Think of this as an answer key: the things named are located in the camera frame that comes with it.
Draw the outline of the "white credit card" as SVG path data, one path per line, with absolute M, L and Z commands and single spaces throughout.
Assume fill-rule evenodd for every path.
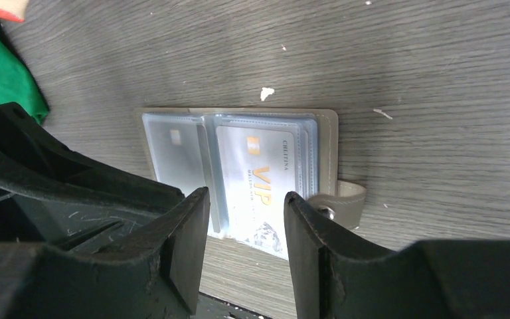
M 216 138 L 230 237 L 285 259 L 284 199 L 299 185 L 295 136 L 288 131 L 219 126 Z

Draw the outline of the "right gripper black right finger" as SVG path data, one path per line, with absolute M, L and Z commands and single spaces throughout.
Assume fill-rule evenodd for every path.
M 291 191 L 284 202 L 298 318 L 510 318 L 510 241 L 374 244 Z

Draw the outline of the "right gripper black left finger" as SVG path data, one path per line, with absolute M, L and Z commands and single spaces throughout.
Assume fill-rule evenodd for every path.
M 196 314 L 210 195 L 95 253 L 0 243 L 0 318 L 189 318 Z

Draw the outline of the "grey card holder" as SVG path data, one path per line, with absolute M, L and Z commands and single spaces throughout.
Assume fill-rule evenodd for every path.
M 360 224 L 367 191 L 338 177 L 333 110 L 147 108 L 137 119 L 158 182 L 210 189 L 210 236 L 286 259 L 291 191 L 346 229 Z

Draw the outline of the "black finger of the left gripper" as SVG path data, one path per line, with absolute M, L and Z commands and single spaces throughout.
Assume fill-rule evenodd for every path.
M 90 211 L 114 220 L 54 245 L 74 253 L 176 253 L 185 246 L 185 198 L 168 185 L 73 152 L 18 104 L 0 105 L 0 251 L 14 239 L 43 246 L 55 215 Z

